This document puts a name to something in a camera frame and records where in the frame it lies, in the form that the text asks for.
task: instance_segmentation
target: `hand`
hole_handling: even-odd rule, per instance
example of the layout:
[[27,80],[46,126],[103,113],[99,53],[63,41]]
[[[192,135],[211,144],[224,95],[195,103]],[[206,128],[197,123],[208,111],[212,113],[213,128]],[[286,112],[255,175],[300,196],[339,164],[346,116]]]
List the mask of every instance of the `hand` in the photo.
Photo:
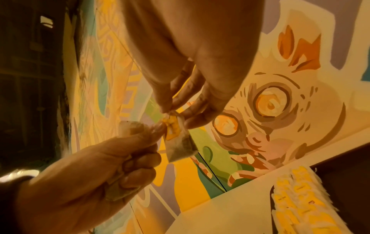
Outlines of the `hand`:
[[122,0],[127,44],[161,112],[179,108],[200,90],[183,113],[186,127],[203,126],[222,112],[252,65],[263,5],[253,0]]
[[[96,227],[122,209],[156,175],[161,162],[157,141],[165,133],[162,122],[150,132],[112,138],[62,158],[37,177],[24,182],[16,199],[16,216],[26,234],[77,234]],[[125,161],[128,155],[132,159]],[[110,202],[104,183],[123,164],[122,188],[140,189]]]

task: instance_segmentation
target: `painted eyebrow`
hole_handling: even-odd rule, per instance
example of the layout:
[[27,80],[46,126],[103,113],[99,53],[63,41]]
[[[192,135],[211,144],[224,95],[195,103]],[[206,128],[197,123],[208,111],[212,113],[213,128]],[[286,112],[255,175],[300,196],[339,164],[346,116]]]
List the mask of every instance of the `painted eyebrow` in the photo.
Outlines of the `painted eyebrow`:
[[285,78],[286,80],[290,81],[295,87],[297,87],[298,89],[300,89],[301,87],[295,83],[292,79],[290,79],[289,77],[287,76],[284,76],[284,75],[281,75],[281,74],[273,74],[273,75],[276,75],[276,76],[280,76],[280,77],[283,77]]

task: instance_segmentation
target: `mural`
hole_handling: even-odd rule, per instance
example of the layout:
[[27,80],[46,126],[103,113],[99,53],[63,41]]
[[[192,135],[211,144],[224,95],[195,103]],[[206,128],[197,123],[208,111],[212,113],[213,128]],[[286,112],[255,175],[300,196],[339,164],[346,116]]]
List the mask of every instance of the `mural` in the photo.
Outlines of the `mural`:
[[[190,131],[200,153],[168,163],[159,141],[154,182],[96,232],[165,233],[181,212],[370,127],[369,10],[365,0],[266,0],[242,87],[212,123]],[[71,152],[116,136],[121,120],[162,118],[116,0],[84,0],[81,15]]]

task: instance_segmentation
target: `orange eye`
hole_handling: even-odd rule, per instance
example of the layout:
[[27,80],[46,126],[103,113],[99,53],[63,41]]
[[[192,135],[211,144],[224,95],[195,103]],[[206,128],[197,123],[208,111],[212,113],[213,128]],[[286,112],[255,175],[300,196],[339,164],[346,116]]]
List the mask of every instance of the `orange eye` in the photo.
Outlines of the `orange eye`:
[[285,110],[288,104],[287,99],[283,90],[269,87],[257,97],[256,111],[262,116],[277,117]]
[[239,123],[233,116],[221,114],[213,121],[213,127],[218,134],[231,136],[238,131]]

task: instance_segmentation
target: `wall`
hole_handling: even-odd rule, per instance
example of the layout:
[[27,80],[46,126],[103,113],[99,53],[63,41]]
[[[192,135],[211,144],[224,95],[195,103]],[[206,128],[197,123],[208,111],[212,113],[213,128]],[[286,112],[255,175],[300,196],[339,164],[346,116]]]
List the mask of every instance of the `wall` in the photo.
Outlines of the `wall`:
[[[98,233],[165,233],[200,203],[370,126],[368,0],[267,0],[259,51],[240,91],[191,134],[200,154],[157,177]],[[115,0],[85,0],[71,150],[116,136],[121,120],[161,119],[123,40]],[[183,106],[182,111],[195,100]]]

